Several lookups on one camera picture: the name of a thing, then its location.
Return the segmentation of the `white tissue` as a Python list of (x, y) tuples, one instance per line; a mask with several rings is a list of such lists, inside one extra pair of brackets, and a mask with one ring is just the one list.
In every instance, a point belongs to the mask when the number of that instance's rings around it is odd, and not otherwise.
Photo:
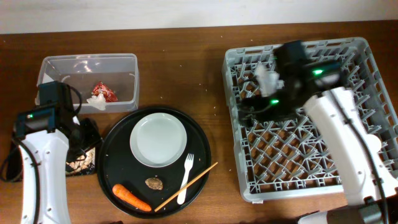
[(86, 101), (90, 106), (100, 111), (104, 111), (106, 109), (106, 99), (102, 93), (99, 95), (92, 95), (91, 98), (88, 98)]

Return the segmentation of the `red snack wrapper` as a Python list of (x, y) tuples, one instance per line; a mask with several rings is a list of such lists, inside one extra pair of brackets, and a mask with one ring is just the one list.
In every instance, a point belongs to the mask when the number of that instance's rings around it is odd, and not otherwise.
[(118, 102), (118, 98), (113, 90), (111, 90), (107, 85), (103, 82), (99, 82), (91, 92), (92, 95), (98, 96), (99, 94), (103, 94), (105, 98), (105, 102), (112, 103)]

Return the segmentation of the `grey plate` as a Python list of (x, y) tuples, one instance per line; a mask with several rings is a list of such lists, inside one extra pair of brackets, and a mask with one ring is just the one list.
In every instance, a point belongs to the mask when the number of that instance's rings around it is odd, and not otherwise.
[(151, 113), (133, 127), (129, 140), (132, 155), (143, 165), (166, 167), (176, 162), (187, 145), (182, 122), (168, 113)]

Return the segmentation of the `white plastic fork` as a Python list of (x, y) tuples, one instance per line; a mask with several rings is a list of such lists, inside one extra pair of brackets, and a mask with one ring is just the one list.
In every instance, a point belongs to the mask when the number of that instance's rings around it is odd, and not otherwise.
[[(184, 176), (182, 179), (181, 189), (184, 188), (188, 183), (188, 177), (189, 177), (189, 173), (193, 167), (193, 163), (194, 163), (194, 154), (188, 153), (185, 163), (184, 163), (185, 172), (184, 172)], [(177, 203), (179, 205), (182, 205), (185, 202), (186, 193), (187, 193), (187, 190), (185, 189), (185, 190), (181, 191), (179, 193), (179, 195), (177, 196)]]

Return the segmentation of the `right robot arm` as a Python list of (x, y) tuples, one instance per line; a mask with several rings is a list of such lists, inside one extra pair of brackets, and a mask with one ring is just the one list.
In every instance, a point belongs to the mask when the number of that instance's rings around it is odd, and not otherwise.
[(354, 93), (337, 60), (313, 62), (302, 41), (274, 50), (282, 88), (245, 98), (238, 104), (242, 123), (288, 118), (299, 107), (315, 123), (340, 175), (347, 206), (304, 215), (297, 223), (393, 223), (397, 179), (378, 152), (381, 140), (369, 134), (360, 120)]

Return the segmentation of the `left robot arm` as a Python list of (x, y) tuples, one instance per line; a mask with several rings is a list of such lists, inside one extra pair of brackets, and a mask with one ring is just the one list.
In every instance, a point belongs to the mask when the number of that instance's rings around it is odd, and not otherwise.
[(13, 144), (22, 160), (21, 223), (70, 223), (66, 164), (102, 142), (93, 119), (79, 119), (72, 93), (77, 89), (52, 81), (38, 86), (39, 105), (19, 113)]

